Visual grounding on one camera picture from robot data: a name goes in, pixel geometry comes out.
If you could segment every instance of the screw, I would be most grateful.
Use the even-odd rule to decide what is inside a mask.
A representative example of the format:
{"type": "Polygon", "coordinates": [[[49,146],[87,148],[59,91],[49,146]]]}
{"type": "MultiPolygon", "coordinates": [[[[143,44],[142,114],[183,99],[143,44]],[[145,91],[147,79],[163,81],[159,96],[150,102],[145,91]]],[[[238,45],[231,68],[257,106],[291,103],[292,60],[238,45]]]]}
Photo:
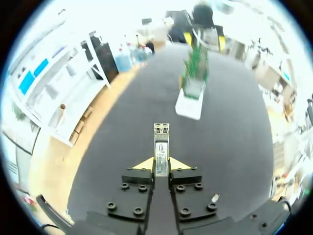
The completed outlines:
{"type": "Polygon", "coordinates": [[[136,207],[135,210],[133,211],[135,216],[142,216],[143,215],[143,209],[140,207],[136,207]]]}
{"type": "Polygon", "coordinates": [[[177,187],[176,187],[176,191],[177,192],[184,192],[185,191],[185,186],[184,185],[178,185],[177,187]]]}
{"type": "Polygon", "coordinates": [[[107,208],[109,211],[114,211],[114,210],[116,210],[116,205],[113,202],[109,202],[107,205],[107,208]]]}
{"type": "Polygon", "coordinates": [[[211,203],[209,205],[206,206],[207,210],[210,211],[210,212],[213,212],[216,210],[216,204],[215,203],[211,203]]]}
{"type": "Polygon", "coordinates": [[[147,191],[147,187],[145,185],[140,185],[138,190],[139,190],[139,192],[146,192],[147,191]]]}
{"type": "Polygon", "coordinates": [[[128,190],[128,189],[129,189],[129,185],[126,184],[126,183],[123,183],[123,184],[122,184],[122,189],[123,189],[123,190],[128,190]]]}
{"type": "Polygon", "coordinates": [[[188,217],[190,216],[191,212],[188,208],[183,208],[180,210],[181,217],[188,217]]]}
{"type": "Polygon", "coordinates": [[[200,184],[200,183],[195,184],[195,189],[196,189],[196,190],[202,190],[202,189],[203,189],[202,184],[200,184]]]}
{"type": "Polygon", "coordinates": [[[252,216],[250,216],[250,219],[255,219],[256,217],[258,217],[256,214],[253,214],[252,216]]]}

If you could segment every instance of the bottle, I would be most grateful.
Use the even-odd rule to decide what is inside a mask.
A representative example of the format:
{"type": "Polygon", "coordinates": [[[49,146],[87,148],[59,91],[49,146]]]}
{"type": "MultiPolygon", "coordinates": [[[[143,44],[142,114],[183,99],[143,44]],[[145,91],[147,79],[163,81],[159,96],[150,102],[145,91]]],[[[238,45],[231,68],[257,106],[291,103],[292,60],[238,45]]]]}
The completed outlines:
{"type": "Polygon", "coordinates": [[[131,43],[127,43],[128,49],[130,51],[130,56],[132,60],[132,65],[135,65],[137,63],[137,48],[132,46],[131,43]]]}
{"type": "Polygon", "coordinates": [[[128,72],[132,68],[132,60],[128,50],[124,51],[123,48],[120,48],[114,60],[119,72],[128,72]]]}
{"type": "Polygon", "coordinates": [[[137,54],[137,61],[145,62],[147,60],[146,46],[140,46],[137,54]]]}

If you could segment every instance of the black table surface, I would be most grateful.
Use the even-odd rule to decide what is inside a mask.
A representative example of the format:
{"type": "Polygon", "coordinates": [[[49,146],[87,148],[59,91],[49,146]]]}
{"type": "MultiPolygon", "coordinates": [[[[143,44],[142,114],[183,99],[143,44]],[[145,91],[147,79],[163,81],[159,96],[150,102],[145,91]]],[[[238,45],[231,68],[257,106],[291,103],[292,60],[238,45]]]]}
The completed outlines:
{"type": "MultiPolygon", "coordinates": [[[[253,73],[240,62],[210,53],[201,119],[179,116],[178,77],[189,49],[173,44],[158,51],[106,116],[73,182],[68,209],[74,221],[87,211],[105,213],[124,170],[154,155],[154,123],[170,123],[171,157],[202,169],[204,186],[220,196],[220,218],[237,221],[268,199],[272,139],[253,73]]],[[[148,234],[175,233],[166,184],[156,181],[148,234]]]]}

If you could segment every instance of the blue panel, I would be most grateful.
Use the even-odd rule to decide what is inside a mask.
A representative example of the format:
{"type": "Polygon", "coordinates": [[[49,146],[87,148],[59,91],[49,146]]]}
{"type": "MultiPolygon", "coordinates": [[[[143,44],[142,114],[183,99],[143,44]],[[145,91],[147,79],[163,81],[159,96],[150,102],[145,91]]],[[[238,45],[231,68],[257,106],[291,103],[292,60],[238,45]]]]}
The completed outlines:
{"type": "Polygon", "coordinates": [[[290,77],[286,73],[284,73],[284,76],[288,81],[290,81],[290,77]]]}
{"type": "Polygon", "coordinates": [[[31,86],[31,84],[34,82],[35,77],[31,74],[31,72],[29,71],[23,81],[21,82],[19,89],[21,90],[21,92],[23,94],[26,94],[26,92],[28,91],[29,87],[31,86]]]}
{"type": "Polygon", "coordinates": [[[41,64],[35,69],[34,71],[34,76],[38,77],[38,75],[44,70],[44,68],[47,66],[48,64],[48,60],[44,59],[41,64]]]}

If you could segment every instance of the blue water jug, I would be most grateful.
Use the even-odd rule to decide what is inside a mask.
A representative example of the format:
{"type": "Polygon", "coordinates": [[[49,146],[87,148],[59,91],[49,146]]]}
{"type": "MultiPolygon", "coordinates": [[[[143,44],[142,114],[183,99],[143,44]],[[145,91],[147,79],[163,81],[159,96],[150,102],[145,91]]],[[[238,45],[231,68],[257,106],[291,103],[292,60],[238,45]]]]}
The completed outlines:
{"type": "Polygon", "coordinates": [[[114,58],[119,72],[128,72],[132,68],[132,60],[128,50],[119,49],[119,54],[114,58]]]}

